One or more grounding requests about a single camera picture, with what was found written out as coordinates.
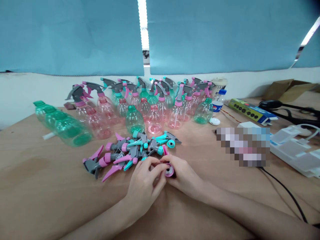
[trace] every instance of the finger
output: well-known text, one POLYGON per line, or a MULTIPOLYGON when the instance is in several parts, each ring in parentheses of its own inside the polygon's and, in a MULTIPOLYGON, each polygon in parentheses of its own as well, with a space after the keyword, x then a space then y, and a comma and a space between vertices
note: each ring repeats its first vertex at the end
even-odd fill
POLYGON ((152 196, 154 198, 154 200, 156 200, 156 198, 159 196, 161 190, 163 189, 164 185, 166 185, 166 171, 162 171, 161 175, 160 175, 160 179, 157 183, 157 185, 154 187, 153 192, 152 192, 152 196))
POLYGON ((149 171, 149 167, 151 166, 151 164, 159 164, 159 163, 160 163, 159 159, 155 157, 147 157, 147 159, 143 161, 141 165, 141 169, 149 171))
POLYGON ((169 166, 165 163, 159 164, 157 166, 154 167, 154 169, 152 169, 152 171, 150 171, 150 178, 152 181, 154 181, 156 179, 156 177, 162 172, 165 171, 169 168, 169 166))

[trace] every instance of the clear plastic bottle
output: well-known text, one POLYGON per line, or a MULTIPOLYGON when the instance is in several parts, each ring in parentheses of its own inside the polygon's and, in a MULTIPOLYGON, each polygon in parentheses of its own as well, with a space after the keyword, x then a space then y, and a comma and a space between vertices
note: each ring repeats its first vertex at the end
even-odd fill
POLYGON ((161 118, 161 122, 165 123, 169 119, 170 110, 166 101, 161 101, 159 97, 158 101, 158 112, 161 118))
POLYGON ((114 110, 114 106, 111 105, 106 98, 99 99, 97 111, 105 117, 110 125, 115 125, 118 123, 119 119, 116 111, 114 110))
POLYGON ((212 99, 206 98, 204 102, 202 102, 198 107, 194 114, 194 121, 198 124, 207 124, 209 119, 212 116, 212 112, 210 112, 210 104, 212 99))
POLYGON ((219 112, 220 112, 220 110, 226 100, 225 99, 226 92, 227 92, 227 90, 220 89, 218 95, 216 95, 212 99, 212 102, 210 104, 210 111, 211 111, 212 117, 216 117, 219 114, 219 112))
POLYGON ((56 119, 55 129, 57 136, 59 136, 65 144, 72 147, 79 147, 91 141, 91 133, 77 119, 61 111, 56 111, 54 118, 56 119))
POLYGON ((147 98, 141 98, 141 102, 138 106, 138 110, 142 114, 145 122, 147 122, 150 108, 151 108, 151 105, 150 103, 148 103, 147 98))
POLYGON ((173 108, 172 113, 170 114, 168 120, 168 127, 171 129, 180 129, 182 126, 182 102, 176 101, 173 108))
POLYGON ((132 93, 132 98, 131 98, 131 104, 138 109, 138 106, 140 104, 140 97, 138 96, 138 93, 132 93))
POLYGON ((133 105, 128 107, 126 128, 130 134, 133 134, 134 131, 142 133, 145 129, 143 116, 133 105))
POLYGON ((36 106, 36 117, 37 119, 45 126, 48 127, 46 124, 46 113, 44 109, 50 105, 45 104, 43 101, 36 101, 33 102, 33 104, 36 106))
POLYGON ((112 134, 107 120, 94 108, 87 109, 86 123, 96 139, 107 139, 112 134))
POLYGON ((124 98, 120 98, 119 105, 117 107, 117 116, 121 124, 125 124, 127 112, 128 112, 127 101, 124 98))
POLYGON ((200 98, 200 92, 194 92, 192 95, 192 100, 191 100, 191 110, 190 110, 190 115, 193 116, 194 113, 196 112, 197 107, 201 103, 201 98, 200 98))
POLYGON ((54 134, 56 134, 56 118, 54 117, 55 113, 57 112, 57 109, 53 106, 47 106, 44 108, 44 111, 46 113, 46 125, 49 128, 50 131, 52 131, 54 134))
POLYGON ((182 103, 182 122, 188 122, 191 120, 193 111, 192 111, 192 97, 185 96, 185 99, 182 103))
POLYGON ((151 105, 149 112, 149 121, 147 123, 148 132, 151 134, 159 134, 163 131, 163 122, 158 112, 157 105, 151 105))

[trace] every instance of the trigger sprayer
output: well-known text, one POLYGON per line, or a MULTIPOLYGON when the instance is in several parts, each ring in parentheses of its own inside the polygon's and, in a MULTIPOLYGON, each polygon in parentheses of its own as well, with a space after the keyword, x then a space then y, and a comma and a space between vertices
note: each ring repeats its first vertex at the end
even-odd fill
POLYGON ((155 85, 156 81, 155 79, 151 80, 151 84, 149 85, 149 96, 147 97, 148 103, 152 104, 157 104, 158 99, 155 96, 155 92, 154 92, 154 85, 155 85))
POLYGON ((156 90, 159 92, 159 101, 158 101, 158 113, 162 123, 168 121, 169 117, 169 107, 166 102, 166 96, 169 96, 168 92, 161 86, 160 83, 155 83, 156 90))
POLYGON ((182 125, 182 93, 184 84, 180 84, 176 101, 169 117, 168 127, 171 129, 179 129, 182 125))
POLYGON ((140 98, 147 98, 149 96, 148 92, 147 92, 147 87, 146 87, 146 83, 143 81, 143 79, 141 77, 138 77, 138 87, 141 86, 141 93, 140 93, 140 98))
POLYGON ((165 90, 167 92, 167 95, 165 96, 165 99, 166 99, 166 102, 168 104, 168 107, 172 108, 173 107, 173 100, 172 100, 172 97, 170 95, 170 90, 173 90, 173 87, 171 87, 171 85, 166 80, 161 80, 160 79, 160 82, 161 82, 161 85, 165 88, 165 90))

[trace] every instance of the table surface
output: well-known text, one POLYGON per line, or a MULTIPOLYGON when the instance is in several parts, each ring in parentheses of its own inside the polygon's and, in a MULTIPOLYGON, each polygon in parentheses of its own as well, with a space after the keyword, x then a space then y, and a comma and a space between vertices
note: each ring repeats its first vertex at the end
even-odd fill
MULTIPOLYGON (((260 99, 247 99, 258 104, 260 99)), ((319 107, 320 93, 306 92, 294 105, 319 107)), ((241 122, 249 121, 228 107, 224 110, 241 122)), ((294 116, 301 116, 293 110, 294 116)), ((238 123, 220 113, 219 127, 238 123)), ((290 125, 273 121, 271 132, 290 125)), ((301 218, 288 193, 273 179, 254 167, 239 167, 220 147, 210 124, 185 123, 170 130, 181 141, 170 153, 188 161, 199 176, 222 188, 264 203, 301 218)), ((114 131, 129 136, 125 127, 114 131)), ((106 182, 88 174, 82 159, 91 156, 102 144, 116 142, 115 136, 72 148, 58 137, 43 140, 48 134, 31 115, 0 132, 0 236, 1 239, 57 239, 107 210, 127 192, 134 168, 118 172, 106 182)), ((319 138, 312 141, 319 147, 319 138)), ((266 168, 296 197, 309 223, 320 222, 320 180, 306 178, 272 155, 266 168)), ((116 239, 250 239, 253 235, 223 213, 197 202, 166 185, 150 210, 116 239)))

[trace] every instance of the blue bottle cap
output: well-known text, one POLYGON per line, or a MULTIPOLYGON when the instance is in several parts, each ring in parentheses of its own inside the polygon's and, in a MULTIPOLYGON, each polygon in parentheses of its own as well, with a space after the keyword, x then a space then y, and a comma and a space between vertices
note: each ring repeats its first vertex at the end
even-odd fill
POLYGON ((227 90, 225 90, 225 89, 220 89, 220 90, 219 90, 219 94, 222 94, 222 95, 225 95, 226 92, 227 92, 227 90))

